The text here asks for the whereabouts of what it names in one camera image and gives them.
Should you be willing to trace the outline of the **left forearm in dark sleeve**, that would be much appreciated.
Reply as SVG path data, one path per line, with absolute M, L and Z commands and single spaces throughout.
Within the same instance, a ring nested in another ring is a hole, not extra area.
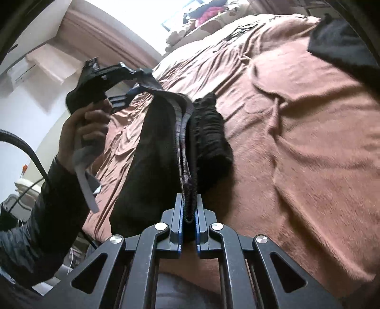
M 26 288 L 53 277 L 89 213 L 77 177 L 53 160 L 28 221 L 1 232 L 1 268 Z

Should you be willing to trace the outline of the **person's left hand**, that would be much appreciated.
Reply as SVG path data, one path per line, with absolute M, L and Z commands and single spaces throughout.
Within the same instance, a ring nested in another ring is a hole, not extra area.
M 110 112 L 111 103 L 109 100 L 101 100 L 77 109 L 63 124 L 59 139 L 57 161 L 69 173 L 75 173 L 73 167 L 75 139 L 104 142 L 108 133 Z

